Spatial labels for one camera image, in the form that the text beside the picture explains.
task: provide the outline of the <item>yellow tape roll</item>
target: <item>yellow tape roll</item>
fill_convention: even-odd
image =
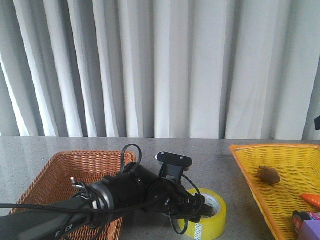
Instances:
[[[204,188],[200,188],[199,190],[205,197],[205,204],[213,207],[215,214],[212,217],[202,217],[199,223],[189,221],[185,234],[194,240],[213,240],[219,237],[225,229],[227,205],[223,198],[214,191]],[[197,191],[191,189],[188,192],[195,194]],[[178,224],[183,229],[185,220],[179,219]]]

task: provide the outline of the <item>black cable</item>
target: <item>black cable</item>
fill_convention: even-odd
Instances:
[[[86,185],[86,183],[84,181],[81,181],[79,183],[82,186],[82,190],[80,190],[79,192],[77,192],[75,195],[73,195],[73,198],[77,197],[77,196],[83,196],[87,199],[87,202],[82,205],[80,208],[78,209],[82,209],[84,206],[91,204],[93,201],[96,202],[97,208],[98,210],[102,210],[103,206],[100,203],[100,200],[102,201],[103,205],[107,208],[108,207],[108,203],[105,200],[105,198],[103,197],[103,195],[98,192],[97,190],[95,190],[92,187],[89,187]],[[73,213],[70,215],[70,217],[68,218],[68,220],[65,222],[64,226],[62,227],[60,233],[58,234],[58,236],[56,237],[57,239],[60,239],[60,237],[63,234],[64,229],[68,226],[68,224],[70,223],[70,221],[72,220],[72,218],[75,216],[76,213]],[[101,228],[98,231],[98,233],[91,239],[91,240],[96,240],[103,232],[103,230],[105,229],[106,225],[107,225],[107,218],[104,217],[101,220],[101,214],[98,215],[98,220],[96,221],[96,225],[91,226],[92,228],[97,228],[99,226],[99,224],[101,224]],[[64,239],[66,240],[71,240],[68,236],[65,236]]]
[[[182,177],[184,177],[194,187],[196,192],[200,195],[200,207],[195,212],[193,212],[192,214],[189,214],[189,215],[181,215],[181,214],[179,214],[178,215],[178,217],[180,219],[181,219],[181,217],[184,217],[184,228],[183,228],[182,231],[178,231],[177,228],[176,228],[176,224],[175,224],[175,219],[178,219],[178,218],[172,216],[172,214],[171,214],[171,201],[170,201],[170,199],[168,199],[167,205],[168,205],[168,210],[169,210],[169,217],[170,217],[171,226],[172,226],[173,230],[175,231],[175,233],[177,233],[179,235],[183,235],[183,234],[186,233],[186,231],[188,229],[189,218],[192,218],[192,217],[196,216],[201,211],[201,209],[203,207],[203,204],[204,204],[199,188],[186,175],[182,174]]]
[[[187,229],[188,229],[189,219],[188,218],[184,219],[184,228],[183,228],[182,231],[178,231],[177,228],[176,228],[175,219],[171,214],[171,206],[170,206],[171,205],[171,201],[170,201],[170,199],[168,199],[167,205],[168,205],[168,210],[169,210],[170,222],[171,222],[171,226],[172,226],[173,230],[175,231],[175,233],[177,233],[179,235],[185,234]]]
[[[134,167],[131,169],[130,172],[134,173],[136,171],[136,169],[139,167],[140,163],[141,163],[141,159],[142,159],[141,148],[137,144],[128,144],[128,145],[126,145],[121,151],[121,157],[120,157],[120,159],[121,159],[121,169],[120,169],[120,171],[118,173],[119,175],[122,175],[124,173],[124,171],[125,171],[125,165],[126,165],[125,164],[125,153],[126,153],[127,149],[129,147],[131,147],[131,146],[135,146],[138,149],[139,157],[138,157],[137,163],[134,165]]]
[[[186,175],[182,174],[182,177],[184,177],[194,187],[196,192],[200,195],[200,207],[195,212],[193,212],[192,214],[183,216],[185,218],[192,218],[192,217],[194,217],[195,215],[197,215],[201,211],[201,209],[202,209],[202,207],[204,205],[204,202],[202,201],[202,197],[201,197],[202,195],[201,195],[201,192],[200,192],[199,188]]]
[[[92,214],[92,213],[101,213],[101,214],[108,214],[108,213],[120,213],[124,211],[134,211],[149,205],[152,205],[158,202],[162,197],[166,196],[168,193],[164,193],[157,198],[146,201],[145,203],[131,206],[131,207],[123,207],[117,209],[108,209],[108,210],[97,210],[97,209],[70,209],[70,208],[62,208],[62,207],[54,207],[54,206],[47,206],[47,205],[34,205],[34,204],[11,204],[11,203],[0,203],[0,209],[34,209],[34,210],[43,210],[43,211],[50,211],[50,212],[59,212],[59,213],[76,213],[76,214]]]

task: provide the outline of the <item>yellow wicker basket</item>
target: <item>yellow wicker basket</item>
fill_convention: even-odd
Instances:
[[[320,146],[311,144],[231,145],[252,195],[277,240],[294,240],[294,210],[320,212],[301,194],[320,195]],[[281,182],[267,185],[256,176],[259,166],[275,168]]]
[[[121,168],[120,151],[76,150],[54,155],[45,165],[28,190],[21,196],[19,204],[48,205],[67,200],[77,190],[72,188],[71,177],[87,184],[99,181],[106,175],[114,176]],[[125,164],[136,161],[132,152],[124,155]],[[21,211],[13,209],[10,214]],[[111,222],[98,240],[118,240],[122,219]],[[71,239],[91,240],[99,229],[81,227],[71,233]]]

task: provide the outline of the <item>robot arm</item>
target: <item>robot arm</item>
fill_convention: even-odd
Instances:
[[[79,189],[71,199],[48,206],[13,204],[11,208],[34,209],[0,217],[0,240],[58,240],[84,225],[100,227],[102,232],[107,224],[136,209],[165,214],[171,223],[173,219],[187,223],[212,217],[213,209],[204,204],[200,192],[192,195],[181,184],[183,171],[192,160],[167,152],[159,153],[157,159],[162,163],[159,175],[139,162],[129,163],[117,176],[107,175],[90,185],[71,179]],[[175,231],[183,234],[186,229]]]

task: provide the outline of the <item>purple box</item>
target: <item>purple box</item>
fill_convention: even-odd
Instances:
[[[320,240],[320,220],[303,221],[298,240]]]

